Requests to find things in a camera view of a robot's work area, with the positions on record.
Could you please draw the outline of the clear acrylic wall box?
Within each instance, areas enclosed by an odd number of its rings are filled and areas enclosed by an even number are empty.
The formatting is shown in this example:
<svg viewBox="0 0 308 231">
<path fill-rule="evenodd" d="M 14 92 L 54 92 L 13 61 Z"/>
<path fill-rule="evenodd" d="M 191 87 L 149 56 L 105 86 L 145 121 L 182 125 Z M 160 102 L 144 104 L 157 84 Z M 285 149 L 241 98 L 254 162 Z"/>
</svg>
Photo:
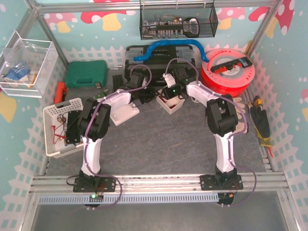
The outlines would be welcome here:
<svg viewBox="0 0 308 231">
<path fill-rule="evenodd" d="M 18 32 L 11 42 L 0 54 L 0 89 L 7 96 L 42 98 L 58 59 L 54 43 Z"/>
</svg>

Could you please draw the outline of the lower beige work glove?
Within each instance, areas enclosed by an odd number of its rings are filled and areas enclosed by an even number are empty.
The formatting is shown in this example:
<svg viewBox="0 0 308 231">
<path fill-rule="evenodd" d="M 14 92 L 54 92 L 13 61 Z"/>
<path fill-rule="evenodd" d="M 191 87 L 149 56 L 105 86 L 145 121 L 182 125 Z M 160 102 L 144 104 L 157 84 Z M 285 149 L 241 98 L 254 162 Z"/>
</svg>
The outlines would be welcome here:
<svg viewBox="0 0 308 231">
<path fill-rule="evenodd" d="M 243 132 L 244 134 L 248 133 L 248 123 L 244 122 L 244 121 L 240 121 L 237 125 L 236 125 L 236 130 L 235 132 Z"/>
</svg>

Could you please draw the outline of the black yellow rubber glove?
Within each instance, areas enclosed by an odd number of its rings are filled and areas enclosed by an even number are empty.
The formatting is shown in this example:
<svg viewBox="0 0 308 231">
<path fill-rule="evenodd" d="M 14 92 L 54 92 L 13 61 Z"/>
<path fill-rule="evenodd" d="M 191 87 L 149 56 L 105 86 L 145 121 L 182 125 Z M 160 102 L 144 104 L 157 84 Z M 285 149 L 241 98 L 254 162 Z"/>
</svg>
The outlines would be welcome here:
<svg viewBox="0 0 308 231">
<path fill-rule="evenodd" d="M 250 116 L 257 131 L 257 137 L 260 145 L 271 147 L 270 126 L 266 110 L 262 109 L 260 106 L 253 106 L 250 108 Z"/>
</svg>

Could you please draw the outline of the green plastic tool case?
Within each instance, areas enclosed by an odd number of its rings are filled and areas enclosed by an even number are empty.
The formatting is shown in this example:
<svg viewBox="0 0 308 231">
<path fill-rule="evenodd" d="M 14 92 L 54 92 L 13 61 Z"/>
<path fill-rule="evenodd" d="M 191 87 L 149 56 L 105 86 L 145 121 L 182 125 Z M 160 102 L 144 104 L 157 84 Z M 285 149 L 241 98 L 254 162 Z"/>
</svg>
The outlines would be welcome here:
<svg viewBox="0 0 308 231">
<path fill-rule="evenodd" d="M 107 64 L 104 60 L 70 62 L 64 79 L 68 88 L 104 87 L 107 78 Z"/>
</svg>

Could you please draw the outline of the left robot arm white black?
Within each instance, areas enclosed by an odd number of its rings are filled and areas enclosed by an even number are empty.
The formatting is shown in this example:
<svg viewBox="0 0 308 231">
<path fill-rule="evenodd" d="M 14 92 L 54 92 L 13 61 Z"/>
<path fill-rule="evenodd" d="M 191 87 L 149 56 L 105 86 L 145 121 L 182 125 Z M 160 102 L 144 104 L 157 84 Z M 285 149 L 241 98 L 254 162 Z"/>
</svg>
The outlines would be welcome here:
<svg viewBox="0 0 308 231">
<path fill-rule="evenodd" d="M 152 81 L 152 73 L 144 87 Z M 104 177 L 100 174 L 100 148 L 101 143 L 109 128 L 110 114 L 118 108 L 128 105 L 132 101 L 132 93 L 144 89 L 144 87 L 124 90 L 103 97 L 100 100 L 86 99 L 77 123 L 83 140 L 83 164 L 81 171 L 88 177 Z"/>
</svg>

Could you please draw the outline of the black plastic toolbox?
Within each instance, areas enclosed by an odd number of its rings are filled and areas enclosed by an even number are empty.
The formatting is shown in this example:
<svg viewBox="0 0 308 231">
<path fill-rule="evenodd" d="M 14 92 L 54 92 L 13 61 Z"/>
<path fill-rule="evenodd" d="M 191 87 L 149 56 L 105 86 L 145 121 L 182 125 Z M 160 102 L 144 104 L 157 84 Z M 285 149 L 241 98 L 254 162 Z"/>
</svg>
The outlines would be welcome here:
<svg viewBox="0 0 308 231">
<path fill-rule="evenodd" d="M 151 69 L 152 81 L 151 84 L 155 87 L 162 87 L 166 84 L 162 75 L 164 74 L 168 62 L 173 58 L 182 58 L 195 65 L 193 58 L 193 48 L 191 45 L 170 45 L 159 46 L 152 51 L 150 58 L 146 61 L 136 62 L 133 60 L 136 56 L 144 55 L 148 46 L 129 46 L 126 49 L 125 61 L 125 79 L 131 80 L 130 70 L 136 64 L 144 64 Z"/>
</svg>

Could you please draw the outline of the red filament spool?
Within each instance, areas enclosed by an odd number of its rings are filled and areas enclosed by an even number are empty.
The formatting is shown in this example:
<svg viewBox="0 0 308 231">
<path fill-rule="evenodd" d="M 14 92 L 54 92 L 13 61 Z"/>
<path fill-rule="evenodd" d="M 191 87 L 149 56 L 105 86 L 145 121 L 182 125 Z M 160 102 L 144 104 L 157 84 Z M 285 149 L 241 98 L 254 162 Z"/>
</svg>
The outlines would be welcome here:
<svg viewBox="0 0 308 231">
<path fill-rule="evenodd" d="M 229 48 L 220 48 L 209 51 L 206 56 L 209 62 L 202 62 L 199 80 L 203 85 L 216 93 L 222 95 L 229 94 L 232 97 L 238 97 L 244 93 L 255 77 L 256 71 L 253 64 L 251 67 L 247 68 L 237 66 L 232 70 L 219 74 L 210 71 L 210 68 L 215 65 L 241 57 L 248 57 L 240 51 Z"/>
</svg>

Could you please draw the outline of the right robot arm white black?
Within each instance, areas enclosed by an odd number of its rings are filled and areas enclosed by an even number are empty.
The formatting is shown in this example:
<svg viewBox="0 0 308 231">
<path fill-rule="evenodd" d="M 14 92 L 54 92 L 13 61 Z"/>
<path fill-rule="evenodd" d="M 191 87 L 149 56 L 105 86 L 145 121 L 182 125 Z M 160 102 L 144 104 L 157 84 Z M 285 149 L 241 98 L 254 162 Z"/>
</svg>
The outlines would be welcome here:
<svg viewBox="0 0 308 231">
<path fill-rule="evenodd" d="M 216 178 L 225 182 L 237 175 L 233 155 L 233 137 L 238 124 L 238 116 L 232 96 L 220 95 L 204 86 L 200 81 L 176 82 L 169 74 L 162 75 L 167 87 L 162 89 L 165 98 L 183 93 L 205 106 L 207 125 L 216 140 Z"/>
</svg>

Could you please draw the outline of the black device in basket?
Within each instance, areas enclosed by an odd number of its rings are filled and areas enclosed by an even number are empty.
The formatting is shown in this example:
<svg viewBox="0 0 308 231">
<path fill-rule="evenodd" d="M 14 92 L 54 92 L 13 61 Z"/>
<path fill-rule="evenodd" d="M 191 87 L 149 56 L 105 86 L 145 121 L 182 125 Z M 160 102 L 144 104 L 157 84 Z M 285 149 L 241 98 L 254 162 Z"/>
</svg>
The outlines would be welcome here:
<svg viewBox="0 0 308 231">
<path fill-rule="evenodd" d="M 65 144 L 78 144 L 80 143 L 80 130 L 77 125 L 81 115 L 81 110 L 68 112 L 67 128 L 65 132 Z"/>
</svg>

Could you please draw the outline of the blue white work glove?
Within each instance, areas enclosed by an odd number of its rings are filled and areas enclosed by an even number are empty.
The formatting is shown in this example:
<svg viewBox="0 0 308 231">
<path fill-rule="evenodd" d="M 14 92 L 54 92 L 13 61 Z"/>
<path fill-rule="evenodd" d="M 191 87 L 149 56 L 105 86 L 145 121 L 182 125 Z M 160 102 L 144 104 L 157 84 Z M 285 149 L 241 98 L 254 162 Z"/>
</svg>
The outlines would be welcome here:
<svg viewBox="0 0 308 231">
<path fill-rule="evenodd" d="M 12 67 L 9 72 L 5 75 L 6 79 L 13 81 L 28 81 L 28 74 L 31 69 L 26 63 L 20 63 L 15 67 Z"/>
</svg>

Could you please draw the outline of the black battery holder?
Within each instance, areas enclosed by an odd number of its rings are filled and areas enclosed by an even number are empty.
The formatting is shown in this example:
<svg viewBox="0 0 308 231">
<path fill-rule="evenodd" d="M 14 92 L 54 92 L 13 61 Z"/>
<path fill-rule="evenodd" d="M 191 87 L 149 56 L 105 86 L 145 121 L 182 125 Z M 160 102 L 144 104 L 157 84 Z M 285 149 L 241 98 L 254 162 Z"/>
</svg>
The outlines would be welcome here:
<svg viewBox="0 0 308 231">
<path fill-rule="evenodd" d="M 124 88 L 124 81 L 122 75 L 114 75 L 113 76 L 113 92 L 117 91 L 118 89 Z"/>
</svg>

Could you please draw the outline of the white peg fixture board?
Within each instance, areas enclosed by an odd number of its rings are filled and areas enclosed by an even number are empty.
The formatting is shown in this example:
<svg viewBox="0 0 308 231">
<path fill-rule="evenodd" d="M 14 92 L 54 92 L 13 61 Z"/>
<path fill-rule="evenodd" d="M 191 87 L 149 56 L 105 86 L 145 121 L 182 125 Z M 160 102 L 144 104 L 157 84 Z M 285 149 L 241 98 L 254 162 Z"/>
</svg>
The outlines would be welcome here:
<svg viewBox="0 0 308 231">
<path fill-rule="evenodd" d="M 136 116 L 139 112 L 140 111 L 137 106 L 134 103 L 130 103 L 113 111 L 110 114 L 110 118 L 115 126 L 119 126 L 120 124 Z"/>
</svg>

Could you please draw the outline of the black red terminal strip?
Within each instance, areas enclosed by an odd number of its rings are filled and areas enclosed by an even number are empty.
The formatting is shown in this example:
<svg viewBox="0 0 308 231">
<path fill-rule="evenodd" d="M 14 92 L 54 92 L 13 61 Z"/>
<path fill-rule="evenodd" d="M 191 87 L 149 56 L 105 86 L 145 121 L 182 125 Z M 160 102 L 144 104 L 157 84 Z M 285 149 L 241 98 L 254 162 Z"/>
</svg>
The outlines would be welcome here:
<svg viewBox="0 0 308 231">
<path fill-rule="evenodd" d="M 241 58 L 234 59 L 234 60 L 222 63 L 222 64 L 215 65 L 210 68 L 210 71 L 215 74 L 219 74 L 222 72 L 232 70 L 236 68 L 237 66 L 242 67 L 242 68 L 251 67 L 252 62 L 248 57 L 241 57 Z"/>
</svg>

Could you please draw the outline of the white perforated plastic basket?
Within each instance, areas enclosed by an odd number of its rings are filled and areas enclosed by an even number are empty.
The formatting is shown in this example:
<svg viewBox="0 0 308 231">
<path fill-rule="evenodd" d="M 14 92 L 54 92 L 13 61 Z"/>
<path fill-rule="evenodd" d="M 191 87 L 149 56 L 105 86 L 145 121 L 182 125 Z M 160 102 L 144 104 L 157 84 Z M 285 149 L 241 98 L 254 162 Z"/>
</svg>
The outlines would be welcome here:
<svg viewBox="0 0 308 231">
<path fill-rule="evenodd" d="M 83 143 L 65 144 L 68 112 L 82 110 L 82 100 L 74 98 L 43 109 L 46 156 L 60 158 L 82 150 Z"/>
</svg>

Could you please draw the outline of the white rectangular parts tray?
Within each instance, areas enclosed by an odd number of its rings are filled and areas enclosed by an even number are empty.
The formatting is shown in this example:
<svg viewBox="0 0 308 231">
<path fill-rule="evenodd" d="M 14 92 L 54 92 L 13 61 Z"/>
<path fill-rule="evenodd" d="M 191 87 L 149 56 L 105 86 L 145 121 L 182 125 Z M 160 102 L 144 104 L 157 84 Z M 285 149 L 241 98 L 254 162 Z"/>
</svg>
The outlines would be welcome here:
<svg viewBox="0 0 308 231">
<path fill-rule="evenodd" d="M 156 101 L 168 114 L 171 115 L 183 106 L 185 99 L 180 99 L 178 96 L 176 96 L 166 100 L 161 96 L 157 96 Z"/>
</svg>

